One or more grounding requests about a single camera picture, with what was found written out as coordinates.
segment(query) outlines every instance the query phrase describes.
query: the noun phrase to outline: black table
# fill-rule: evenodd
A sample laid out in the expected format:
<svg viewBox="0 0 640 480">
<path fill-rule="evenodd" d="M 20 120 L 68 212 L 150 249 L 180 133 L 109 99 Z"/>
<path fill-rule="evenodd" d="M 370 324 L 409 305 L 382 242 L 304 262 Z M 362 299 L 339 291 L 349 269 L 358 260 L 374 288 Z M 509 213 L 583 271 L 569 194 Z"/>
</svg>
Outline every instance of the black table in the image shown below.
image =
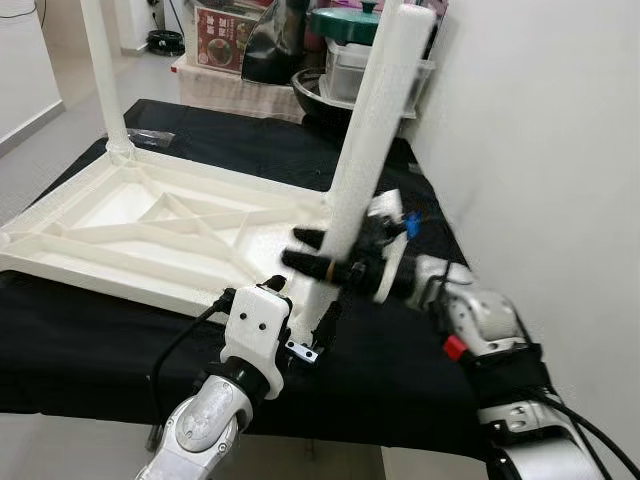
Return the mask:
<svg viewBox="0 0 640 480">
<path fill-rule="evenodd" d="M 253 119 L 140 100 L 127 126 L 176 134 L 157 151 L 316 190 L 328 189 L 342 138 L 307 122 Z M 92 145 L 55 188 L 104 152 Z M 399 188 L 405 209 L 441 216 L 427 180 L 409 172 L 396 140 L 379 190 Z M 464 262 L 447 225 L 426 224 L 409 251 Z M 418 313 L 343 294 L 334 349 L 314 371 L 292 370 L 249 432 L 420 448 L 482 458 L 476 405 L 462 372 Z M 0 411 L 153 423 L 146 376 L 190 320 L 182 315 L 17 272 L 0 274 Z M 222 338 L 199 327 L 169 358 L 166 409 L 191 394 Z"/>
</svg>

